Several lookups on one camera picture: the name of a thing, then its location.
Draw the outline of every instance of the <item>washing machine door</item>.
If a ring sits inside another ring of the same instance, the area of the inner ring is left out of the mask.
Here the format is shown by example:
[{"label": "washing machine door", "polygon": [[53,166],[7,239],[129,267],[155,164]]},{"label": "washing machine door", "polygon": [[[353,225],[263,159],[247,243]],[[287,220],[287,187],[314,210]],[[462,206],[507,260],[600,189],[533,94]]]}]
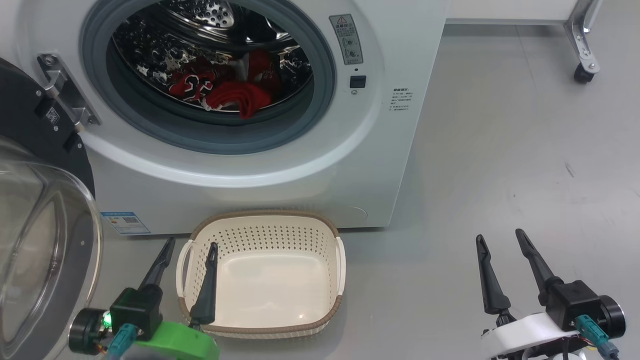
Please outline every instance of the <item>washing machine door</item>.
[{"label": "washing machine door", "polygon": [[54,359],[102,246],[93,176],[54,97],[0,59],[0,359]]}]

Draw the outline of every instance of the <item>basket handle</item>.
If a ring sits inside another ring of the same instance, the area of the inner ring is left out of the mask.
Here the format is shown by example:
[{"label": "basket handle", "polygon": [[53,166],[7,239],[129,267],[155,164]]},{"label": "basket handle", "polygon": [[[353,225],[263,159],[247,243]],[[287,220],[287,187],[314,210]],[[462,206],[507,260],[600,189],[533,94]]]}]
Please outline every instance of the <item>basket handle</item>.
[{"label": "basket handle", "polygon": [[175,289],[178,292],[178,297],[184,297],[184,284],[182,283],[182,269],[184,268],[184,260],[187,258],[187,254],[191,252],[191,248],[193,247],[192,239],[189,239],[186,244],[180,250],[180,255],[178,256],[177,265],[175,267]]},{"label": "basket handle", "polygon": [[340,236],[335,237],[335,247],[337,253],[337,261],[338,264],[338,295],[342,295],[344,292],[344,283],[347,277],[347,257],[344,254],[344,244],[342,243],[342,239]]}]

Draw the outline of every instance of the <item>floor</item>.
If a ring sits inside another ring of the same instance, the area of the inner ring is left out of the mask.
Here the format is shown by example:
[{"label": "floor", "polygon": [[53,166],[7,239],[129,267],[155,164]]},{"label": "floor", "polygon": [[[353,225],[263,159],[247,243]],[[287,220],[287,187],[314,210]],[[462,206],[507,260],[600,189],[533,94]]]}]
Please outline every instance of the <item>floor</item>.
[{"label": "floor", "polygon": [[[633,357],[639,13],[635,0],[602,6],[589,36],[602,72],[586,86],[573,82],[577,59],[561,28],[447,26],[392,224],[344,232],[347,286],[336,317],[311,338],[221,338],[222,359],[477,359],[495,317],[483,313],[476,235],[486,238],[512,313],[543,310],[517,227],[556,275],[623,306],[630,328],[615,343],[621,359]],[[136,285],[164,242],[106,234],[94,306]],[[179,321],[173,270],[161,309]]]}]

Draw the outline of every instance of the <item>black cable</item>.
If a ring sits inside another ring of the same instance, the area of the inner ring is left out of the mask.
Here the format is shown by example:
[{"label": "black cable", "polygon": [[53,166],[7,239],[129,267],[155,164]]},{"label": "black cable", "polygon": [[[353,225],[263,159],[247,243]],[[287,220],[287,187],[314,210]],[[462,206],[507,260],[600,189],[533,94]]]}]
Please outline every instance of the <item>black cable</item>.
[{"label": "black cable", "polygon": [[569,360],[569,341],[570,338],[565,338],[562,344],[562,359]]}]

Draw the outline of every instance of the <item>washing machine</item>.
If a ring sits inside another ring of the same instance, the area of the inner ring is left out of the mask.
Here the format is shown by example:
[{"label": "washing machine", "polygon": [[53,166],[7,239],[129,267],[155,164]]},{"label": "washing machine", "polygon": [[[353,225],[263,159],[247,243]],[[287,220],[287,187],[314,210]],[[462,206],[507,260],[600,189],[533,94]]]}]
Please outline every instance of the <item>washing machine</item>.
[{"label": "washing machine", "polygon": [[[56,101],[45,114],[52,129],[62,113],[72,119],[98,207],[120,234],[190,233],[210,215],[256,208],[382,227],[446,9],[447,0],[4,0],[0,58]],[[238,64],[257,49],[280,88],[251,117],[238,102],[207,109],[170,91],[200,58]]]}]

